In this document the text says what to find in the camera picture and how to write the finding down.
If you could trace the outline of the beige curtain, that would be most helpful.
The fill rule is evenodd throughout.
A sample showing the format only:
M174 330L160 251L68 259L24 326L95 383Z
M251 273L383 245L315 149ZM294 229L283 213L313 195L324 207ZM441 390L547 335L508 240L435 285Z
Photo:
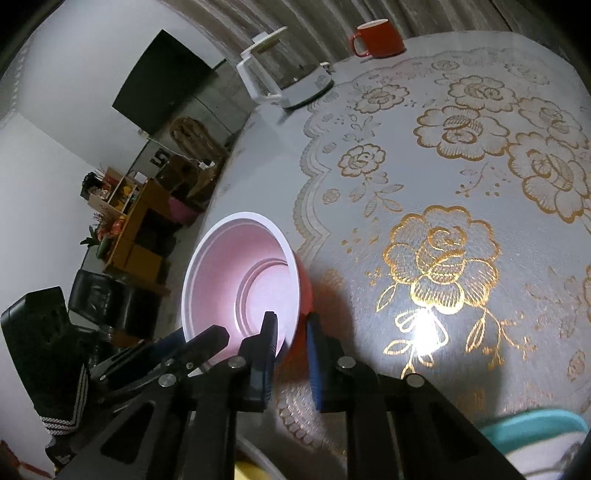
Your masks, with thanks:
M493 1L167 0L164 5L204 33L232 64L257 34L281 26L320 61L352 54L349 37L370 20L387 19L404 39L452 31L508 31Z

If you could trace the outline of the wooden chair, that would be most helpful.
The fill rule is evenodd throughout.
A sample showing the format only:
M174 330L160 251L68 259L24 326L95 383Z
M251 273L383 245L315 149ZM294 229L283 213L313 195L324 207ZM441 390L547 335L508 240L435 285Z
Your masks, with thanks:
M219 144L207 128L191 117L180 117L169 127L169 136L178 148L194 159L214 162L228 158L228 151Z

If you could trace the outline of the wooden sideboard cabinet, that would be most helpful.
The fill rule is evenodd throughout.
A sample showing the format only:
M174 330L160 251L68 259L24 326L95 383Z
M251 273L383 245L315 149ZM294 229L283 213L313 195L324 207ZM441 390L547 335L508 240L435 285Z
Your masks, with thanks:
M197 168L178 156L144 182L111 167L87 174L81 196L96 211L97 226L82 243L106 243L97 251L102 272L167 295L165 259L174 248L174 234L192 225L204 210L188 197L175 195L188 194L197 180Z

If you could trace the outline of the stainless steel bowl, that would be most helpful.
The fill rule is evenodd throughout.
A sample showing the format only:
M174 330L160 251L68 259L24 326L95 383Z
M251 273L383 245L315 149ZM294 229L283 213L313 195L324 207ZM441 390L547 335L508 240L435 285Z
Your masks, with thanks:
M287 477L280 472L280 469L277 468L276 465L274 465L273 462L271 462L270 459L259 450L259 448L240 435L236 438L236 450L245 455L245 457L248 458L252 464L255 464L256 467L259 467L266 472L266 474L270 476L270 479L287 480Z

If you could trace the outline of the white electric kettle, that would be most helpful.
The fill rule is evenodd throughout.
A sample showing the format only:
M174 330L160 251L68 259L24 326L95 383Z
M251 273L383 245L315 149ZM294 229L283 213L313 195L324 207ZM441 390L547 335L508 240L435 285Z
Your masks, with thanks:
M256 104L294 110L334 86L332 65L315 59L287 26L260 33L240 54L236 71Z

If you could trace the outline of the large white patterned plate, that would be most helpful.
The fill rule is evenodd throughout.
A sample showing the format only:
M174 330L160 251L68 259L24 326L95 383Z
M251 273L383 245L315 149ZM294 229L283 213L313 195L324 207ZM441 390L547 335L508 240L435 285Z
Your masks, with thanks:
M586 434L565 433L506 455L525 479L560 479L582 447Z

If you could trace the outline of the black wall television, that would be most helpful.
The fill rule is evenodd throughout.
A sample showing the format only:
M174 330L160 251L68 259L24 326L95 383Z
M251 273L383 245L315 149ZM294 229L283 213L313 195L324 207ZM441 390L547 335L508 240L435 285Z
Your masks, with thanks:
M131 69L112 108L141 131L154 135L219 65L219 60L206 63L162 29Z

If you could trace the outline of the turquoise round plate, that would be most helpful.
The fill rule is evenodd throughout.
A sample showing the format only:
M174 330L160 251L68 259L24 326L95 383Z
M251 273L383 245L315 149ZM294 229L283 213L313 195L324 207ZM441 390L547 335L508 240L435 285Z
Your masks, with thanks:
M587 435L589 427L583 417L568 410L536 409L496 420L479 431L502 454L509 454L563 434Z

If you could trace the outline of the black leather chair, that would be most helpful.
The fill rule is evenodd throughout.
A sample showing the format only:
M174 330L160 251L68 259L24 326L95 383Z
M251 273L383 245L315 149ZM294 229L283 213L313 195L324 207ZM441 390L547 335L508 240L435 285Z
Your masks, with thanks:
M107 275L78 270L68 300L70 311L99 327L151 339L161 297L152 290L127 285Z

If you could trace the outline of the red mug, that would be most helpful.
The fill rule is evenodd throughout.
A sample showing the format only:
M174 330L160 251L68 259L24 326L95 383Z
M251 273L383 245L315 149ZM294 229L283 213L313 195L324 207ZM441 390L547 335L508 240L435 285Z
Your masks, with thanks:
M401 34L388 19L373 20L356 27L351 48L359 58L387 58L406 51Z

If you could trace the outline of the yellow plastic bowl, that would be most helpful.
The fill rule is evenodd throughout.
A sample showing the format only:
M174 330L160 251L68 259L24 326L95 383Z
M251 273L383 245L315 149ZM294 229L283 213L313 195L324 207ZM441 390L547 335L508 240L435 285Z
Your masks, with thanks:
M270 480L270 474L255 464L236 461L235 480Z

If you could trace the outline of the lace patterned tablecloth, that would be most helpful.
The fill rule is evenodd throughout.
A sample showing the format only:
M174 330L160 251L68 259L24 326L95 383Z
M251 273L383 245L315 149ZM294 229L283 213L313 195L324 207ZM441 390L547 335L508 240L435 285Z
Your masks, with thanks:
M552 54L482 47L308 107L298 254L346 353L477 422L589 416L589 106Z

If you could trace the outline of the red plastic bowl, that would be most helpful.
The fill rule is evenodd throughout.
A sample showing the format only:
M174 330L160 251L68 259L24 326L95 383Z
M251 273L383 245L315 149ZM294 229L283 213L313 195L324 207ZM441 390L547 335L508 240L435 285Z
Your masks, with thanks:
M238 354L242 340L259 334L263 317L277 318L276 359L287 357L298 323L312 310L311 281L287 237L253 212L228 215L209 229L188 263L180 319L187 341L212 325L228 331L214 362Z

